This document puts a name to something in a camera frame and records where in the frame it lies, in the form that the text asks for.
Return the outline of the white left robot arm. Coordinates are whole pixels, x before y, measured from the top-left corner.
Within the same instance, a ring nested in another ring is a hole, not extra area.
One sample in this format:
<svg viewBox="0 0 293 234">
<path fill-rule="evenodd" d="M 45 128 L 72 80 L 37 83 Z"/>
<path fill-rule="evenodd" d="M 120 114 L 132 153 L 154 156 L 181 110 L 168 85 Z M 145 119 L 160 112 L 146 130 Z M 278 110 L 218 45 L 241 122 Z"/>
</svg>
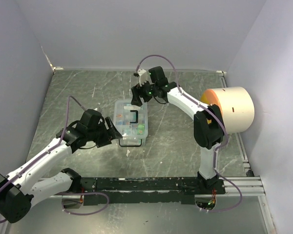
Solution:
<svg viewBox="0 0 293 234">
<path fill-rule="evenodd" d="M 44 199 L 58 193 L 82 191 L 81 176 L 70 168 L 41 181 L 58 161 L 82 149 L 88 142 L 100 148 L 122 138 L 112 120 L 93 109 L 80 120 L 66 125 L 36 156 L 7 175 L 0 174 L 0 214 L 4 221 L 16 223 Z"/>
</svg>

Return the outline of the green ointment sachet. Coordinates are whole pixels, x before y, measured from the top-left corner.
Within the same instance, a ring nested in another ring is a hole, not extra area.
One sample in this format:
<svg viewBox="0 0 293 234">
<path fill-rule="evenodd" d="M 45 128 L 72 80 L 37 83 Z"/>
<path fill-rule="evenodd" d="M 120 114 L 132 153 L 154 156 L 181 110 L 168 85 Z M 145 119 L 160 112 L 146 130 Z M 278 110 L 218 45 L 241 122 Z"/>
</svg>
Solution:
<svg viewBox="0 0 293 234">
<path fill-rule="evenodd" d="M 143 135 L 145 133 L 145 125 L 144 124 L 139 124 L 137 127 L 137 134 L 138 135 Z"/>
</svg>

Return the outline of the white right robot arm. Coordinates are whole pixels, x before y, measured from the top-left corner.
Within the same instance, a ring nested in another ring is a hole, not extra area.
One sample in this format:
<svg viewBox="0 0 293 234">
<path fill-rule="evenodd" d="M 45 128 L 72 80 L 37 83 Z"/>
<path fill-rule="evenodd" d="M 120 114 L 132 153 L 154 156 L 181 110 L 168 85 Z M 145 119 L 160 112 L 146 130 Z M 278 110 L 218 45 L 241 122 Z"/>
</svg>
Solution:
<svg viewBox="0 0 293 234">
<path fill-rule="evenodd" d="M 197 187 L 201 193 L 208 194 L 219 180 L 216 169 L 217 151 L 223 137 L 228 136 L 220 107 L 200 102 L 187 94 L 177 82 L 169 82 L 160 66 L 148 71 L 137 68 L 134 76 L 139 78 L 139 83 L 131 88 L 132 105 L 142 106 L 153 98 L 161 98 L 193 120 L 194 139 L 201 148 Z"/>
</svg>

